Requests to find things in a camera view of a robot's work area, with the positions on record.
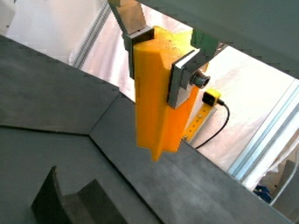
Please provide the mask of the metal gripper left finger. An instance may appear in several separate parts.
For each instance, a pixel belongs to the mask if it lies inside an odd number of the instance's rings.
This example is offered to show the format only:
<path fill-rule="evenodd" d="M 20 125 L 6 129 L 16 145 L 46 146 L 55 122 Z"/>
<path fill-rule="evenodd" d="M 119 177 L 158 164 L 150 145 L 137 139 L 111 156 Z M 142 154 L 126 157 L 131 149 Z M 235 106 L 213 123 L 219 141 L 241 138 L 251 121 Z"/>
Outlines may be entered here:
<path fill-rule="evenodd" d="M 137 0 L 107 0 L 107 2 L 123 32 L 130 77 L 135 78 L 134 46 L 155 37 L 155 29 L 146 24 L 143 7 Z"/>

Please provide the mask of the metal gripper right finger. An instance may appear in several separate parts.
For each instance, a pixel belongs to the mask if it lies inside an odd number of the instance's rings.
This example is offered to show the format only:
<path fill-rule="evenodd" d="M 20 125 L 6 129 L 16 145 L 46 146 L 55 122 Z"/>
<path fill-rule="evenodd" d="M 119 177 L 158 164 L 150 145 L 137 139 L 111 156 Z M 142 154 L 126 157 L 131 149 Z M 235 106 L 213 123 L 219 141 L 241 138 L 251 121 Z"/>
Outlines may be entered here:
<path fill-rule="evenodd" d="M 167 103 L 173 109 L 178 109 L 189 100 L 194 87 L 203 89 L 207 86 L 211 77 L 201 69 L 209 65 L 226 44 L 199 29 L 194 29 L 191 46 L 194 49 L 173 63 L 167 96 Z"/>

